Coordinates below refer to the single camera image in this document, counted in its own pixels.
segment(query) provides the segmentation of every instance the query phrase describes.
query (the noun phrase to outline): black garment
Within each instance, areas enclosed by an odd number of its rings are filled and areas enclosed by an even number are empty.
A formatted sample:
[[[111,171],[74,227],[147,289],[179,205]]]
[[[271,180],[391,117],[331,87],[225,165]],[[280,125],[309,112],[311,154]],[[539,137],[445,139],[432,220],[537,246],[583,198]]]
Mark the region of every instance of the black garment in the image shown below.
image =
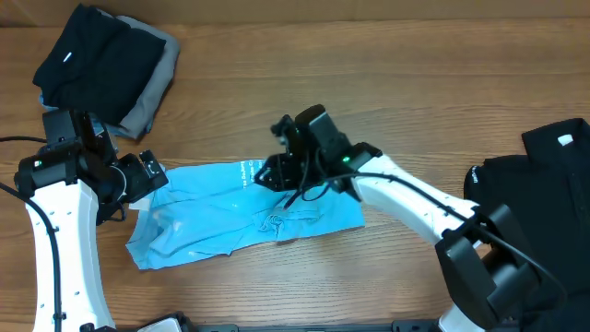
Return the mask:
[[[572,135],[564,146],[558,137]],[[559,291],[544,279],[525,304],[524,331],[590,330],[590,127],[583,119],[523,134],[528,156],[506,156],[474,166],[465,195],[479,204],[504,203],[518,219],[535,259],[570,293],[560,312]]]
[[[79,5],[33,84],[41,88],[45,105],[95,113],[118,125],[136,105],[165,43]]]

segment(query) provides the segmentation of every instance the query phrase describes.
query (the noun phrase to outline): folded gray garment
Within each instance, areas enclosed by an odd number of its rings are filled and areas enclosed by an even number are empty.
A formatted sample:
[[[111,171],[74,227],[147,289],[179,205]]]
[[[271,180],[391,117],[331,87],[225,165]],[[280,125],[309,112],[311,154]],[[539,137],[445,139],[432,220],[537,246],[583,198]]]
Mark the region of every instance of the folded gray garment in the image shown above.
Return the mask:
[[[127,136],[138,138],[144,134],[146,129],[149,131],[151,128],[151,122],[154,119],[162,95],[174,76],[174,67],[181,48],[176,39],[166,32],[157,30],[133,18],[125,16],[116,18],[129,24],[131,28],[147,31],[166,41],[162,57],[156,68],[154,68],[154,73],[149,79],[146,88],[137,99],[136,106],[121,121],[122,128],[119,128],[119,130]]]

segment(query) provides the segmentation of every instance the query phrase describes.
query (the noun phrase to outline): stack of folded clothes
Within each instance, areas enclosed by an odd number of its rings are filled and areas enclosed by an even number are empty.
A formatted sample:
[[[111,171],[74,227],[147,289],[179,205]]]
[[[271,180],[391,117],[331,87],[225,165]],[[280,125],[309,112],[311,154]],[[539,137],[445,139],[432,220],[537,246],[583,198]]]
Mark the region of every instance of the stack of folded clothes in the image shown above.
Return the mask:
[[[180,51],[169,34],[79,5],[33,84],[48,110],[79,109],[118,136],[149,132]]]

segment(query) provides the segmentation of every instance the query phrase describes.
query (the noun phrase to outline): shirt collar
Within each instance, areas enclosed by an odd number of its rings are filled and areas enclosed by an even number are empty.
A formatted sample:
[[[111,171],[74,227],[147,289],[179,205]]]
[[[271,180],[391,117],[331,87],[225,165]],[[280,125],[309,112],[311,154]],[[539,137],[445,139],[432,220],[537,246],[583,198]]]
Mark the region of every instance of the shirt collar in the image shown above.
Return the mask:
[[[567,135],[572,136],[572,141],[563,145],[558,138]],[[590,161],[590,126],[584,119],[565,120],[523,133],[523,142],[533,162],[573,166]]]

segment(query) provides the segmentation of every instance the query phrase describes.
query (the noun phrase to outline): white tag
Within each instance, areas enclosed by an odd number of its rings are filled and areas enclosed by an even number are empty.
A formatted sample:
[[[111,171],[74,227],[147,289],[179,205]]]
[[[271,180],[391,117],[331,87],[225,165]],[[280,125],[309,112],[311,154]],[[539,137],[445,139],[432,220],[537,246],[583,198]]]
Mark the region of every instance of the white tag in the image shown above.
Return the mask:
[[[568,135],[557,137],[557,140],[560,141],[562,147],[565,147],[566,145],[573,142],[573,137],[572,137],[572,135],[568,134]]]
[[[151,199],[149,199],[147,197],[143,197],[140,200],[136,201],[135,203],[129,204],[129,209],[149,211],[150,204],[151,204]]]

